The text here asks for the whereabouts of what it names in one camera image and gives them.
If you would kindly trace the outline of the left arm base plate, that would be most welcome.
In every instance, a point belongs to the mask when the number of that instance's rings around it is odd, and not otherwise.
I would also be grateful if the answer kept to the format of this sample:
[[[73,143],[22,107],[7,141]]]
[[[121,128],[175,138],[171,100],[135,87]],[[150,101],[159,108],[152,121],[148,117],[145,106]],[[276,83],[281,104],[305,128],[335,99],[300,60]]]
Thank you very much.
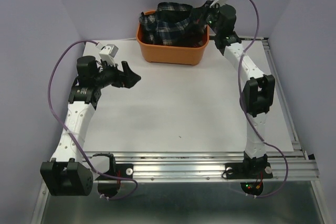
[[[110,168],[105,174],[120,178],[133,178],[134,166],[131,163],[116,164],[114,168]],[[106,200],[118,200],[129,197],[132,194],[136,184],[128,180],[115,180],[105,176],[99,176],[96,179],[97,191],[100,198]]]

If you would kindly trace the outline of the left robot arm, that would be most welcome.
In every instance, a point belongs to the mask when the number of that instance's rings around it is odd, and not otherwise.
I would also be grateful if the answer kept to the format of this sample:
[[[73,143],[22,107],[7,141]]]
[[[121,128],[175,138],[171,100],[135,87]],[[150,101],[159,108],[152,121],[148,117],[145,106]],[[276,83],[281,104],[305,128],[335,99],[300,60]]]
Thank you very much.
[[[97,61],[94,56],[77,59],[77,76],[68,98],[68,111],[62,126],[59,144],[49,161],[42,162],[40,173],[53,196],[88,196],[92,191],[94,176],[117,182],[134,179],[122,177],[113,154],[97,170],[83,150],[90,121],[96,112],[101,90],[107,86],[131,88],[141,80],[126,61],[122,69]]]

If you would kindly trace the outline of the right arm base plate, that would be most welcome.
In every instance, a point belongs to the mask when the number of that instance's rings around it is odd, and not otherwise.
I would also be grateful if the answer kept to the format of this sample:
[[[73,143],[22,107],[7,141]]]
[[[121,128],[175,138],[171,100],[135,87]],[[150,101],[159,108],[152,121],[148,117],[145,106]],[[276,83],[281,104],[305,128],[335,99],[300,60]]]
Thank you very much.
[[[244,193],[260,196],[264,189],[264,180],[272,179],[270,164],[250,168],[243,162],[226,163],[221,177],[227,180],[241,180],[240,186]]]

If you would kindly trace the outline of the navy plaid pleated skirt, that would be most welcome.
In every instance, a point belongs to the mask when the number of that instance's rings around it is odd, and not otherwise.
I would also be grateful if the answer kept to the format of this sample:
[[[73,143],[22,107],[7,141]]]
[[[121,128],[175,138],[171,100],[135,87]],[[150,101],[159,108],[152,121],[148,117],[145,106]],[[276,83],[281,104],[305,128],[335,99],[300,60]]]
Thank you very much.
[[[201,24],[207,1],[200,7],[175,2],[161,2],[152,14],[142,12],[139,23],[142,41],[150,45],[198,48],[204,45],[206,26]]]

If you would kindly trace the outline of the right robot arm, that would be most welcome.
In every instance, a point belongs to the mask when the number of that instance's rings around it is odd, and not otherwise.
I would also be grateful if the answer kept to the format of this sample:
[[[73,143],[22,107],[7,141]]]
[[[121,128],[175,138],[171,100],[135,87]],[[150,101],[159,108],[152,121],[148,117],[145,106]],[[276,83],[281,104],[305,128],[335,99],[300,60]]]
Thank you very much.
[[[227,4],[206,1],[199,23],[215,33],[215,46],[238,73],[239,105],[247,120],[246,146],[241,162],[226,163],[224,179],[272,178],[263,138],[267,114],[274,101],[275,77],[265,74],[247,54],[234,31],[236,10]]]

